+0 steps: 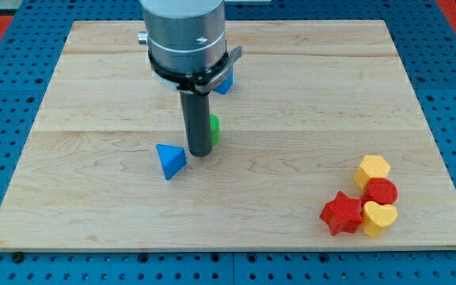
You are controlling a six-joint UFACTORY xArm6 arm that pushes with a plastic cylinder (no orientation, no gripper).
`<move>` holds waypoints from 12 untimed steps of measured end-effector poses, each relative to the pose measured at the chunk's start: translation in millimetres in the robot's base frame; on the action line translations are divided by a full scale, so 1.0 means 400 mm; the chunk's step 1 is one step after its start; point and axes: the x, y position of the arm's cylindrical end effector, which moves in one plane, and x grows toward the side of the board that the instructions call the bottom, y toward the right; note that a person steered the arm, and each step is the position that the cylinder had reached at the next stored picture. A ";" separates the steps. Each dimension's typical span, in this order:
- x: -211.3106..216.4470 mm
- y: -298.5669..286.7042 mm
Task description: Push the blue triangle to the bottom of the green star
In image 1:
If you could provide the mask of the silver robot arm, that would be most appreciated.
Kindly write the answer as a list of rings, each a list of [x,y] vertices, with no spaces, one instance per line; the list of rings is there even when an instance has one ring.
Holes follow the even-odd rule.
[[[183,93],[207,94],[232,73],[242,48],[227,50],[223,0],[141,0],[150,65]]]

